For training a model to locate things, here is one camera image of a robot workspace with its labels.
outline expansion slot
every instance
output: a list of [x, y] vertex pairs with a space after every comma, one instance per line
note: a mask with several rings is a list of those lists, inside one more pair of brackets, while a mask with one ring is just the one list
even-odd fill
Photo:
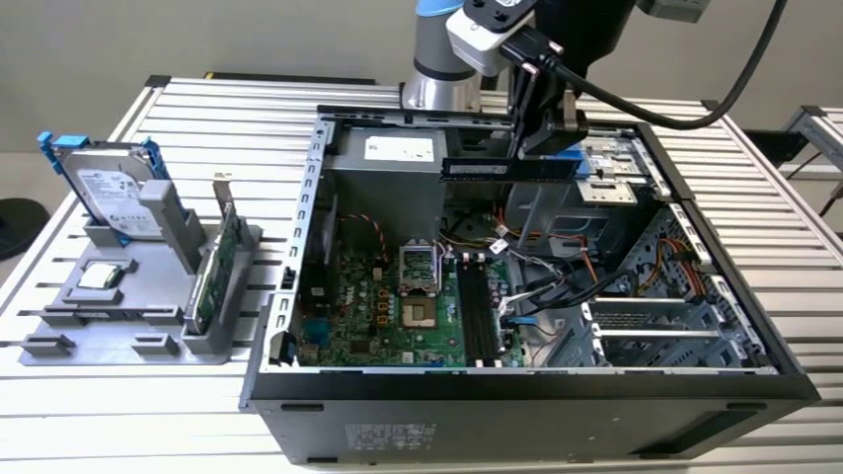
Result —
[[491, 366], [497, 359], [497, 338], [483, 262], [457, 264], [457, 289], [467, 364], [479, 360], [481, 365]]

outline black cord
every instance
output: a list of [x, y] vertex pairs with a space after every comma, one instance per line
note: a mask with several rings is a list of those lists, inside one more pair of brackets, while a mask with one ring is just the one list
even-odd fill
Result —
[[802, 163], [802, 164], [799, 165], [799, 167], [798, 167], [795, 170], [792, 170], [792, 171], [790, 172], [788, 176], [786, 177], [786, 180], [788, 180], [790, 178], [792, 178], [792, 175], [795, 175], [799, 171], [802, 171], [802, 168], [804, 168], [807, 165], [810, 165], [810, 164], [811, 164], [811, 161], [814, 161], [816, 158], [819, 158], [819, 155], [822, 155], [822, 152], [820, 152], [820, 151], [818, 151], [818, 152], [814, 154], [814, 156], [811, 156], [807, 160], [804, 160], [804, 163]]
[[552, 300], [544, 302], [541, 305], [536, 305], [536, 307], [532, 310], [521, 314], [521, 317], [532, 316], [533, 314], [544, 311], [545, 309], [571, 308], [572, 306], [581, 304], [589, 298], [593, 298], [595, 296], [597, 296], [599, 293], [605, 289], [605, 287], [609, 286], [612, 283], [615, 283], [615, 281], [621, 277], [629, 278], [629, 284], [631, 284], [629, 296], [632, 296], [635, 294], [635, 288], [637, 288], [637, 273], [635, 273], [635, 271], [628, 270], [628, 269], [617, 270], [611, 275], [608, 275], [604, 279], [601, 279], [597, 283], [595, 283], [589, 288], [587, 288], [584, 291], [575, 294], [573, 296], [569, 296], [565, 298], [553, 298]]
[[834, 203], [838, 201], [836, 197], [831, 197], [828, 199], [828, 201], [826, 202], [826, 205], [822, 207], [822, 209], [819, 210], [819, 216], [824, 217], [826, 214], [828, 213], [828, 210], [831, 210], [831, 206], [834, 205]]
[[726, 113], [735, 105], [735, 102], [738, 102], [738, 98], [740, 97], [740, 94], [747, 87], [750, 79], [752, 78], [752, 74], [755, 73], [755, 69], [758, 68], [759, 63], [762, 62], [762, 58], [764, 57], [764, 52], [767, 51], [767, 46], [770, 45], [774, 33], [776, 32], [776, 27], [779, 26], [779, 20], [782, 19], [782, 13], [786, 9], [787, 3], [788, 0], [776, 0], [774, 10], [767, 19], [767, 24], [764, 25], [764, 30], [762, 31], [759, 41], [755, 45], [755, 49], [752, 50], [752, 54], [750, 55], [747, 64], [740, 71], [738, 80], [735, 81], [735, 84], [728, 91], [726, 99], [723, 99], [720, 105], [711, 112], [711, 114], [708, 114], [703, 118], [697, 118], [695, 120], [676, 120], [675, 118], [665, 117], [648, 111], [647, 109], [643, 109], [641, 107], [627, 102], [611, 92], [605, 91], [599, 86], [579, 77], [575, 72], [563, 65], [561, 60], [557, 56], [555, 56], [553, 60], [551, 61], [553, 72], [559, 76], [561, 76], [561, 78], [571, 84], [571, 86], [576, 90], [585, 92], [597, 100], [612, 106], [615, 109], [625, 112], [632, 117], [647, 121], [653, 125], [672, 128], [675, 130], [693, 130], [707, 127], [718, 120], [720, 120], [720, 118], [726, 115]]

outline motherboard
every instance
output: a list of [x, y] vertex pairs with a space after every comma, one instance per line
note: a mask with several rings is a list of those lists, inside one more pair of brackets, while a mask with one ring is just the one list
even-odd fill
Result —
[[[407, 255], [412, 255], [412, 260], [419, 259], [417, 254]], [[369, 253], [341, 252], [336, 301], [328, 317], [304, 320], [299, 363], [423, 367], [465, 367], [472, 363], [467, 357], [457, 259], [441, 255], [436, 259], [441, 289], [436, 293], [407, 292], [405, 285], [399, 284], [397, 264], [387, 266]], [[503, 262], [488, 261], [483, 273], [488, 298], [483, 317], [487, 317], [489, 335], [499, 341], [495, 343], [496, 359], [501, 366], [521, 366], [523, 354], [515, 335], [505, 338], [508, 348], [499, 349], [503, 348], [503, 333], [492, 308], [501, 293], [508, 292]]]

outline aluminum extrusion table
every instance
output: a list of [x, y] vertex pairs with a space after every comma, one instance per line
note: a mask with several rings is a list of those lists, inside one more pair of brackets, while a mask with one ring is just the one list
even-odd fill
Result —
[[[500, 93], [485, 94], [484, 110], [501, 113], [504, 101]], [[707, 113], [697, 102], [636, 102], [681, 119]], [[588, 98], [579, 103], [593, 119], [629, 119]], [[171, 79], [141, 91], [109, 139], [151, 136], [161, 145], [184, 204], [203, 221], [219, 220], [213, 174], [231, 173], [237, 210], [263, 227], [235, 355], [217, 366], [19, 365], [17, 345], [33, 332], [36, 314], [53, 301], [88, 243], [83, 209], [69, 196], [0, 288], [0, 460], [13, 461], [0, 464], [0, 471], [304, 471], [287, 463], [261, 419], [237, 412], [237, 398], [257, 311], [280, 282], [319, 104], [396, 107], [397, 90]], [[437, 472], [611, 472], [633, 467], [689, 474], [843, 472], [840, 241], [730, 118], [701, 130], [655, 131], [823, 400], [693, 461], [441, 465]]]

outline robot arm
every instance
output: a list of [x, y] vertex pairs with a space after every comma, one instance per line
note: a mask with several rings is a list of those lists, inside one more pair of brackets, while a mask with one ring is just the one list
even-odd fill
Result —
[[552, 154], [587, 134], [575, 98], [583, 92], [655, 125], [695, 129], [718, 121], [735, 104], [772, 38], [787, 0], [776, 0], [755, 50], [720, 104], [704, 118], [660, 116], [591, 84], [584, 75], [620, 38], [632, 8], [660, 18], [693, 22], [705, 0], [469, 0], [448, 19], [455, 55], [483, 75], [509, 64], [509, 113], [513, 117], [508, 157]]

